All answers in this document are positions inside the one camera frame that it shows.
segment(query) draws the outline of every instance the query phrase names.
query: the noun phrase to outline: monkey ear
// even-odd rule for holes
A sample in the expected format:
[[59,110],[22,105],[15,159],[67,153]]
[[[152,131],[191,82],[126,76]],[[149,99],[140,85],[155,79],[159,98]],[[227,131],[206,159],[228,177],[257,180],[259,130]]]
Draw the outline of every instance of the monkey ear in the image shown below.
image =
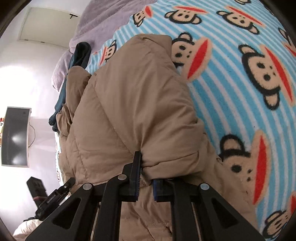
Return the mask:
[[235,0],[237,3],[244,5],[244,2],[241,2],[240,0]]
[[269,217],[265,220],[265,223],[268,224],[270,221],[278,218],[279,216],[281,216],[282,214],[284,214],[285,211],[283,212],[282,210],[278,210],[273,212],[271,215],[269,215]]
[[249,31],[253,34],[256,34],[256,35],[260,33],[258,28],[254,26],[254,24],[252,24],[252,28],[249,29]]
[[276,110],[279,106],[279,92],[269,95],[269,96],[263,96],[264,98],[264,103],[265,105],[270,109],[270,110]]
[[239,51],[241,51],[242,54],[245,53],[258,53],[257,50],[255,50],[254,48],[252,48],[251,46],[247,45],[247,44],[242,44],[239,46]]
[[241,139],[232,134],[222,137],[220,141],[220,149],[221,152],[225,152],[226,150],[245,151],[244,143],[241,141]]
[[143,20],[144,20],[144,19],[141,19],[141,21],[140,21],[140,22],[138,22],[138,24],[137,24],[137,27],[140,27],[140,26],[142,25],[142,23],[143,23]]
[[225,11],[217,11],[216,13],[219,14],[219,15],[221,15],[221,16],[223,16],[223,15],[227,14],[228,12],[225,12]]
[[110,44],[109,48],[112,46],[112,45],[115,45],[116,44],[116,39]]
[[178,38],[181,38],[181,39],[187,39],[189,41],[192,41],[192,36],[190,35],[190,33],[187,33],[187,32],[184,32],[184,33],[181,33]]
[[202,19],[195,14],[195,19],[192,21],[192,24],[200,24]]
[[174,13],[174,11],[172,11],[172,12],[167,12],[167,13],[165,14],[165,18],[169,18],[173,13]]
[[286,31],[285,30],[283,30],[283,29],[281,29],[281,28],[279,28],[279,33],[286,39]]

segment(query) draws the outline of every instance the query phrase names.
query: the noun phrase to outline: blue striped blanket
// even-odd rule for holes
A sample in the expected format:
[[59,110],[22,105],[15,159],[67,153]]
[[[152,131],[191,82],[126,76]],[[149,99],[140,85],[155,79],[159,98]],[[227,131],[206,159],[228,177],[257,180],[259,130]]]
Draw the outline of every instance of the blue striped blanket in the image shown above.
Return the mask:
[[296,208],[296,48],[285,29],[259,0],[158,0],[92,54],[87,70],[140,33],[172,38],[197,116],[248,190],[260,233],[276,238]]

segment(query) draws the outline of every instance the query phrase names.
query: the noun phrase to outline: tv screen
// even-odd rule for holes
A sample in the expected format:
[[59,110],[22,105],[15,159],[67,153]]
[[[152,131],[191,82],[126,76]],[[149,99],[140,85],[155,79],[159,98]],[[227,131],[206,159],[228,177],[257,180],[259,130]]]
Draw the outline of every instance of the tv screen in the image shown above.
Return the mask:
[[3,166],[28,167],[30,108],[7,107],[1,145]]

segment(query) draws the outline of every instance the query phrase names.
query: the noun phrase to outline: lavender blanket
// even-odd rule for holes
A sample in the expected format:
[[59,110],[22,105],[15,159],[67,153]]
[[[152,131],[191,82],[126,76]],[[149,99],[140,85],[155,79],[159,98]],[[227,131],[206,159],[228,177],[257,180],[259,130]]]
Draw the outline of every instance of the lavender blanket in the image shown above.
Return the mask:
[[[74,37],[70,40],[70,52],[74,53],[80,42],[88,42],[92,53],[99,51],[118,28],[128,23],[131,15],[154,2],[156,0],[92,0],[84,10]],[[64,54],[54,70],[52,86],[57,91],[67,75],[65,67],[69,61],[69,55]]]

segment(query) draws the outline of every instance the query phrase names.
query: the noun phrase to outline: white fabric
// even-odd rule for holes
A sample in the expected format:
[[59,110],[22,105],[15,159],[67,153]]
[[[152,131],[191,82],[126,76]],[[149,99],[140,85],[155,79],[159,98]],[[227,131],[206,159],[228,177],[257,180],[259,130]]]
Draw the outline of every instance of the white fabric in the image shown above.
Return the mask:
[[32,219],[23,222],[13,233],[16,241],[25,241],[25,239],[42,223],[39,219]]

